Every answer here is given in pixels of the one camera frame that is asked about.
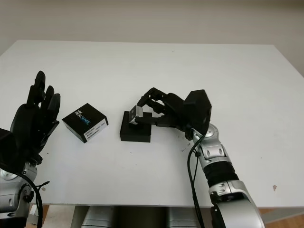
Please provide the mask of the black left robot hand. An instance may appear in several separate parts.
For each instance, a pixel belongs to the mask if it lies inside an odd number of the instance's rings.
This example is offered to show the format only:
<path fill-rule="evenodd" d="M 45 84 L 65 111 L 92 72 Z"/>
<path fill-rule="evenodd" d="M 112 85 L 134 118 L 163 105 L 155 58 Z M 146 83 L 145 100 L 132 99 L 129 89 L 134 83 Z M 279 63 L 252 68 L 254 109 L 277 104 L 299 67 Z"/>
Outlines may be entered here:
<path fill-rule="evenodd" d="M 59 125 L 57 116 L 61 96 L 54 92 L 53 86 L 45 86 L 45 73 L 39 71 L 30 87 L 27 102 L 18 108 L 10 128 L 21 157 L 37 165 L 42 163 L 39 153 Z"/>

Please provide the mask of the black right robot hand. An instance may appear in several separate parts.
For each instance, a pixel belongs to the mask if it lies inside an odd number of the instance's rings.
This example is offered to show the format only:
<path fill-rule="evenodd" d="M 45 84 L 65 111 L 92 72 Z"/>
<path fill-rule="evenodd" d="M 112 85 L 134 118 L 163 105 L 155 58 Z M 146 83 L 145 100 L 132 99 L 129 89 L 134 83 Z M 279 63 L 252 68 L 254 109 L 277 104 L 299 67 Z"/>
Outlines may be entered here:
<path fill-rule="evenodd" d="M 187 126 L 187 118 L 183 112 L 183 100 L 173 93 L 164 93 L 156 88 L 151 88 L 138 101 L 137 106 L 149 106 L 160 117 L 137 116 L 134 122 L 137 124 L 150 124 L 158 127 L 172 127 L 185 133 L 185 137 L 191 140 L 191 129 Z"/>

